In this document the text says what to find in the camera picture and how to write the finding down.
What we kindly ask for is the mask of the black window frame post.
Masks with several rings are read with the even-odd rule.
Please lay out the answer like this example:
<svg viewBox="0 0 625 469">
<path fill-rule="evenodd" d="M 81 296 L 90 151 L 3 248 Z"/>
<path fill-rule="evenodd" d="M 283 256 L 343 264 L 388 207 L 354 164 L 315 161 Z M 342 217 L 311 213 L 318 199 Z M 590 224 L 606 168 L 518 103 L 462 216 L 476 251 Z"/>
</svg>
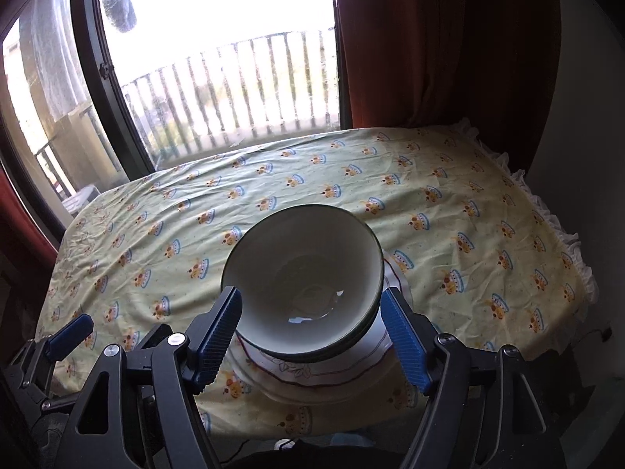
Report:
<svg viewBox="0 0 625 469">
<path fill-rule="evenodd" d="M 70 0 L 80 66 L 95 111 L 116 158 L 130 180 L 155 171 L 131 119 L 108 49 L 100 0 Z"/>
</svg>

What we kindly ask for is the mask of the yellow patterned tablecloth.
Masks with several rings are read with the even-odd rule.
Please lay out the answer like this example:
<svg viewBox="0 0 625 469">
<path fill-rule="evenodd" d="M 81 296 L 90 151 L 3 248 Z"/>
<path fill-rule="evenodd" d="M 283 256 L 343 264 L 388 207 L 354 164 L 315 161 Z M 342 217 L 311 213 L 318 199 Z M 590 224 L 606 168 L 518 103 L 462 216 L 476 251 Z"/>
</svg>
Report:
<svg viewBox="0 0 625 469">
<path fill-rule="evenodd" d="M 78 391 L 109 344 L 208 310 L 234 246 L 260 220 L 307 203 L 346 209 L 384 250 L 387 281 L 467 346 L 563 351 L 598 295 L 579 239 L 473 128 L 371 128 L 251 146 L 112 188 L 61 242 L 37 336 L 90 315 L 91 335 L 55 367 Z"/>
</svg>

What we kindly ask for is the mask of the red pattern white dish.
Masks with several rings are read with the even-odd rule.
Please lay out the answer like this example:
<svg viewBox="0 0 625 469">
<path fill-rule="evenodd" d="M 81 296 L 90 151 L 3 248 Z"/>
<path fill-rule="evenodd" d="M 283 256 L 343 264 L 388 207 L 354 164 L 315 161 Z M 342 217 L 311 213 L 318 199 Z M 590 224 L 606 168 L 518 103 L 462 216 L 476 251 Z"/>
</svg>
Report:
<svg viewBox="0 0 625 469">
<path fill-rule="evenodd" d="M 317 363 L 292 363 L 258 351 L 236 335 L 229 348 L 232 369 L 263 387 L 321 388 L 343 387 L 357 381 L 378 381 L 395 366 L 393 343 L 381 318 L 384 332 L 369 332 L 361 342 L 339 357 Z"/>
</svg>

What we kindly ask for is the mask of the white air conditioner unit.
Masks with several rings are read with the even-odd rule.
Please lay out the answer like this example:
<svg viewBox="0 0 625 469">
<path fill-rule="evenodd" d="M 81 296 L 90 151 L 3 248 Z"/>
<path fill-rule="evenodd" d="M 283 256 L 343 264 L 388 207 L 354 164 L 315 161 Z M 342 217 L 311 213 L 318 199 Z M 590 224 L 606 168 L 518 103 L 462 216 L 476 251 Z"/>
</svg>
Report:
<svg viewBox="0 0 625 469">
<path fill-rule="evenodd" d="M 89 184 L 67 199 L 64 199 L 61 204 L 71 216 L 75 217 L 98 195 L 100 195 L 98 188 L 94 184 Z"/>
</svg>

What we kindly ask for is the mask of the red curtain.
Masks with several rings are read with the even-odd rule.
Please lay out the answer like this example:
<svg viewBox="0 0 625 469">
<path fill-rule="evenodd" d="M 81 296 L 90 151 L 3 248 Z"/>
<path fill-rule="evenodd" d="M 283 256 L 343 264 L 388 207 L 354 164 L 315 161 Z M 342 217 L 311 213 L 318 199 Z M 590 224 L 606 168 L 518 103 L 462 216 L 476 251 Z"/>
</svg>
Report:
<svg viewBox="0 0 625 469">
<path fill-rule="evenodd" d="M 335 1 L 353 126 L 466 119 L 530 165 L 555 91 L 561 0 Z"/>
<path fill-rule="evenodd" d="M 1 171 L 1 253 L 20 271 L 50 276 L 56 250 L 42 234 Z"/>
</svg>

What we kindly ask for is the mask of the beaded rim floral plate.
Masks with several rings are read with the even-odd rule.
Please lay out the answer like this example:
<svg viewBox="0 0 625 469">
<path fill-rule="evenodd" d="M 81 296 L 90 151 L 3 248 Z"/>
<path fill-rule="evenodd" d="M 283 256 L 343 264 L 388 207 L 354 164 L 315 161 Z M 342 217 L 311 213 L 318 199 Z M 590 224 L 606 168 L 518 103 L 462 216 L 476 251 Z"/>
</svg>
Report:
<svg viewBox="0 0 625 469">
<path fill-rule="evenodd" d="M 240 336 L 233 338 L 227 359 L 244 383 L 288 405 L 348 401 L 384 379 L 397 364 L 391 338 L 380 315 L 354 346 L 327 360 L 283 361 L 263 353 Z"/>
</svg>

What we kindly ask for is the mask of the red curtain right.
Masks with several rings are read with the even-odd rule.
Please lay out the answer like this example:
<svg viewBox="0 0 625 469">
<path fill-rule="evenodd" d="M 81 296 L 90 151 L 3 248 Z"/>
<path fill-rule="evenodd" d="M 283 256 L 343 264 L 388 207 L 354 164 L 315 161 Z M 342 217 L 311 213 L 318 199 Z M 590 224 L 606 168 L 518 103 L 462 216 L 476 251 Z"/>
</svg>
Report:
<svg viewBox="0 0 625 469">
<path fill-rule="evenodd" d="M 335 1 L 353 126 L 466 119 L 530 165 L 555 91 L 561 0 Z"/>
</svg>

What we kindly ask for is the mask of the red curtain left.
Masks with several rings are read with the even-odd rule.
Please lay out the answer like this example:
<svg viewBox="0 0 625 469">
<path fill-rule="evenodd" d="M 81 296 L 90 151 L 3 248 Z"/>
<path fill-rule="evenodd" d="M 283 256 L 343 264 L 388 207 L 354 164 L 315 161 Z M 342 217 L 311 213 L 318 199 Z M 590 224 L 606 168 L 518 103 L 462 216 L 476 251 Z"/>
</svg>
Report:
<svg viewBox="0 0 625 469">
<path fill-rule="evenodd" d="M 56 250 L 42 234 L 1 171 L 1 253 L 20 271 L 50 276 Z"/>
</svg>

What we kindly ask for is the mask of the floral bowl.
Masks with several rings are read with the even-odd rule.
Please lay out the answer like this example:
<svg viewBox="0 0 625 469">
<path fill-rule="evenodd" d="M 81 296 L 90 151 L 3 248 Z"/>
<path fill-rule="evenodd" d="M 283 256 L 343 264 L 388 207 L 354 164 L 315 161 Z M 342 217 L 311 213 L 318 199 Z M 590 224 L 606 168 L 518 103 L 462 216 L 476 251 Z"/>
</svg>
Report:
<svg viewBox="0 0 625 469">
<path fill-rule="evenodd" d="M 265 342 L 253 342 L 238 330 L 241 339 L 270 357 L 292 363 L 317 363 L 339 357 L 361 342 L 369 340 L 369 332 L 384 332 L 379 303 L 357 312 L 340 306 L 327 307 L 318 315 L 292 315 L 281 325 L 265 326 Z"/>
<path fill-rule="evenodd" d="M 354 214 L 302 204 L 265 217 L 241 236 L 220 285 L 241 293 L 236 333 L 243 329 L 253 342 L 265 342 L 265 326 L 292 315 L 318 315 L 335 306 L 361 312 L 379 303 L 384 258 L 374 232 Z"/>
</svg>

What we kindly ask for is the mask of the balcony railing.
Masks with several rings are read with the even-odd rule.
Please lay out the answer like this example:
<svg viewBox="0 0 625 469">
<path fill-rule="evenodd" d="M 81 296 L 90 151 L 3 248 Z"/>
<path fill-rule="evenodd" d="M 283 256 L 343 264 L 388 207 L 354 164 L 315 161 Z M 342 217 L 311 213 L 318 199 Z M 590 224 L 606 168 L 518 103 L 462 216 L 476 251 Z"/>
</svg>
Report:
<svg viewBox="0 0 625 469">
<path fill-rule="evenodd" d="M 335 129 L 340 120 L 336 32 L 283 31 L 237 39 L 160 38 L 109 31 L 111 71 L 152 166 L 286 134 Z M 41 123 L 34 148 L 54 192 L 106 191 L 127 175 L 61 34 L 19 40 Z"/>
</svg>

